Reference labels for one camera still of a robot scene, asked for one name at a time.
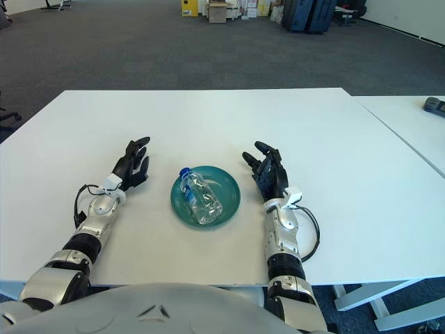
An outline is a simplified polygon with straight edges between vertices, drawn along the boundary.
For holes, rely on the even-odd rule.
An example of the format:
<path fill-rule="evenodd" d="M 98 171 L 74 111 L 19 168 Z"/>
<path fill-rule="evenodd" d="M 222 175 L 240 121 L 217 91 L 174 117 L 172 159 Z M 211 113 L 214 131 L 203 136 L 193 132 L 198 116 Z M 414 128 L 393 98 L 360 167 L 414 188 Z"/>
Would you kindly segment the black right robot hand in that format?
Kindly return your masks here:
<path fill-rule="evenodd" d="M 289 183 L 286 170 L 281 163 L 282 158 L 279 150 L 261 141 L 256 141 L 254 146 L 264 155 L 262 161 L 248 152 L 243 152 L 242 157 L 252 170 L 252 178 L 261 197 L 264 202 L 274 198 L 283 198 L 284 190 L 289 186 Z"/>

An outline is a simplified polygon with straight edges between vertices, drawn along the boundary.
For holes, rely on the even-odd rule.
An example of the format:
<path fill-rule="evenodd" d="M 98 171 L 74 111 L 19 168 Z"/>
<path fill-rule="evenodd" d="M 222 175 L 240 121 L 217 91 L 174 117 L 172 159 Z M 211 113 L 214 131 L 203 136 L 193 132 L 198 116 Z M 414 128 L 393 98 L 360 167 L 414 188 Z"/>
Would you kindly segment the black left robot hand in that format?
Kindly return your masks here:
<path fill-rule="evenodd" d="M 146 155 L 146 145 L 150 142 L 150 137 L 146 136 L 137 141 L 130 141 L 125 149 L 125 153 L 118 159 L 112 174 L 119 177 L 119 189 L 127 191 L 131 187 L 137 187 L 148 178 L 149 156 Z"/>

